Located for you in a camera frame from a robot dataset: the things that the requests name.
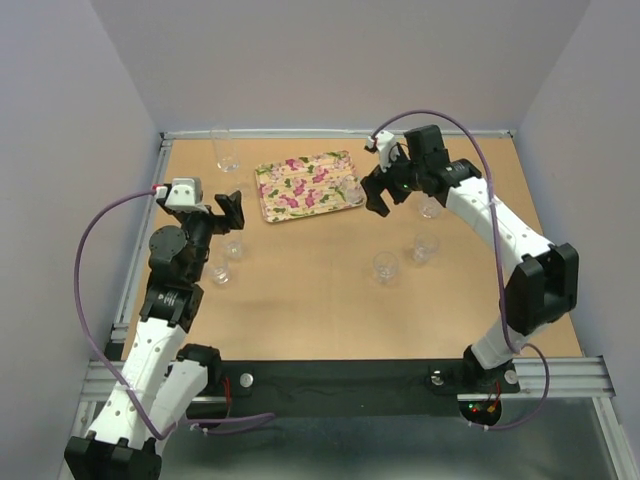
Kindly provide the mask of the clear faceted glass tumbler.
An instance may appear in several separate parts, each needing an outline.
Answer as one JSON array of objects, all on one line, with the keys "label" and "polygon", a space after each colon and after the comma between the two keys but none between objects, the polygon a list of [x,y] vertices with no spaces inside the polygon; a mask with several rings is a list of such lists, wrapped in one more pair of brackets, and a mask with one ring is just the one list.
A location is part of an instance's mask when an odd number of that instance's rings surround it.
[{"label": "clear faceted glass tumbler", "polygon": [[365,194],[360,185],[359,178],[355,175],[345,176],[338,185],[338,192],[344,201],[350,206],[361,205],[364,202]]}]

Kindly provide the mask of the small clear glass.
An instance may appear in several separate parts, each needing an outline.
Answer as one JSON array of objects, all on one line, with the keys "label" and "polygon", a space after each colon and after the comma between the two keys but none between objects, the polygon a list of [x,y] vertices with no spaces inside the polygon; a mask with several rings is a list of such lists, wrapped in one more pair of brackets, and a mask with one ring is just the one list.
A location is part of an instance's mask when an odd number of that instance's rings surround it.
[{"label": "small clear glass", "polygon": [[240,191],[244,197],[247,197],[251,194],[251,185],[242,175],[238,175],[234,179],[233,190]]}]

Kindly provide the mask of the tall clear glass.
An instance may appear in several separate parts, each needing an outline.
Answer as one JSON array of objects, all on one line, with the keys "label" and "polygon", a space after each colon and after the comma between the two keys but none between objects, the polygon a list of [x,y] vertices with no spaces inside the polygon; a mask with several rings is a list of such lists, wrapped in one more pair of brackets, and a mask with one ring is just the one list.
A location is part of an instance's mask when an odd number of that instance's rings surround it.
[{"label": "tall clear glass", "polygon": [[237,171],[240,162],[230,130],[223,126],[215,126],[210,131],[210,139],[218,168],[225,173]]}]

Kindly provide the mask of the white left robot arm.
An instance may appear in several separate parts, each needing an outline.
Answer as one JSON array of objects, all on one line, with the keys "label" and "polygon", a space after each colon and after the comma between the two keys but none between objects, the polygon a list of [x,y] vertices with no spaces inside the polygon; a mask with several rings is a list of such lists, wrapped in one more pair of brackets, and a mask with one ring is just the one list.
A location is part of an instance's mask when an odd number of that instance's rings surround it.
[{"label": "white left robot arm", "polygon": [[204,295],[199,281],[212,237],[245,225],[242,194],[216,195],[219,214],[187,179],[150,194],[177,222],[149,238],[150,273],[131,350],[111,370],[116,383],[98,417],[65,448],[76,479],[158,478],[162,450],[193,398],[222,384],[218,350],[184,341]]}]

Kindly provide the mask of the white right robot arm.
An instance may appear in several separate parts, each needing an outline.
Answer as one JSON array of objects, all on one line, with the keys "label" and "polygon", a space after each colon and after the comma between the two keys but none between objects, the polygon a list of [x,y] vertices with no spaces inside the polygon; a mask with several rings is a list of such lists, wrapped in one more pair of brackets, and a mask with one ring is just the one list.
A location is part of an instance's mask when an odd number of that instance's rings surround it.
[{"label": "white right robot arm", "polygon": [[493,248],[500,275],[500,316],[487,333],[466,348],[454,377],[482,390],[528,340],[577,303],[579,255],[568,243],[556,245],[536,233],[495,195],[487,169],[467,159],[451,160],[436,125],[409,130],[399,143],[381,130],[369,136],[366,151],[377,166],[361,185],[368,210],[385,217],[395,204],[421,192],[463,220]]}]

